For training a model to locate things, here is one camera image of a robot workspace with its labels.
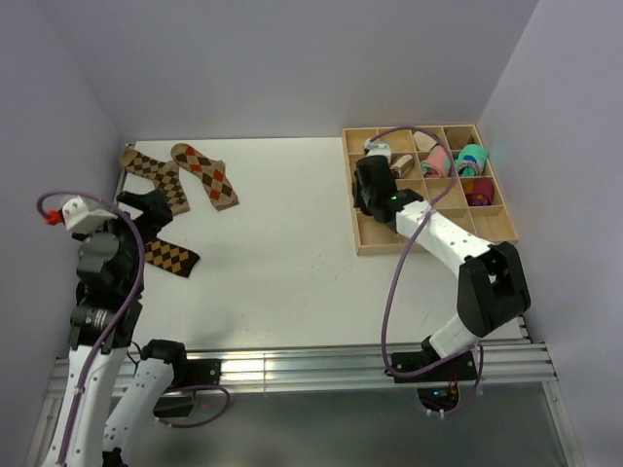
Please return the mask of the brown tan striped sock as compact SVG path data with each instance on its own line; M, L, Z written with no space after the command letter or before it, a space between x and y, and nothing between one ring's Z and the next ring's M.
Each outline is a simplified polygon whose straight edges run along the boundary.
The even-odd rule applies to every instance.
M390 165L390 174L394 179L404 178L415 164L414 157L409 154L397 157Z

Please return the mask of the tan orange argyle sock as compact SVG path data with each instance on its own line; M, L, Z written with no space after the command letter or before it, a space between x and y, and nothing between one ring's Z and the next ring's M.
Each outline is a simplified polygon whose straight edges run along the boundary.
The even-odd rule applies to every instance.
M172 146L170 155L179 167L201 181L211 205L217 211L239 204L238 195L227 178L223 161L210 159L187 143Z

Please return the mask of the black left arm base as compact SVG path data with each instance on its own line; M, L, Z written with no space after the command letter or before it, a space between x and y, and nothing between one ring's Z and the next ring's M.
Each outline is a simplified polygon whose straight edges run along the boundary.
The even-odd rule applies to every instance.
M220 359L190 359L181 377L176 377L156 403L153 414L159 418L188 416L197 402L196 391L179 391L195 385L217 385L221 376Z

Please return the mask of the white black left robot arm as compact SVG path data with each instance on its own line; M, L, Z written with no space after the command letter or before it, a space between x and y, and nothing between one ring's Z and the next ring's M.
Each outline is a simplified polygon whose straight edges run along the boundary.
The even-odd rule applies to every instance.
M110 407L142 305L145 247L173 219L160 190L121 192L140 210L132 219L103 198L66 193L40 213L80 240L76 301L70 316L68 377L46 466L125 466L130 443L166 388L186 383L183 343L155 340L141 354L128 393Z

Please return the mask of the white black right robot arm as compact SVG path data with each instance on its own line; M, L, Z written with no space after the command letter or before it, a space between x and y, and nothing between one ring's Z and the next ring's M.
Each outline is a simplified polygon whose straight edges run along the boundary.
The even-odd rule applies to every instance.
M442 215L432 201L413 190L400 190L384 156L366 156L355 165L354 206L408 242L392 277L381 330L385 370L393 377L440 379L456 358L531 307L520 255L507 242L491 243ZM400 273L414 244L445 265L458 280L457 308L449 321L421 343L421 366L399 370L387 352L387 331Z

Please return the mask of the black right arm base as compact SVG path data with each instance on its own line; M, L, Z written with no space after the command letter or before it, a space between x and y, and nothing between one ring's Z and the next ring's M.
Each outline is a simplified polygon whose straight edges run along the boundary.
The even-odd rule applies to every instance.
M385 374L395 383L425 383L435 386L418 387L418 401L425 410L434 413L450 412L458 408L467 397L461 398L459 385L473 382L471 395L478 392L484 371L484 351L466 350L452 359L443 359L432 349L414 352L393 352L390 367Z

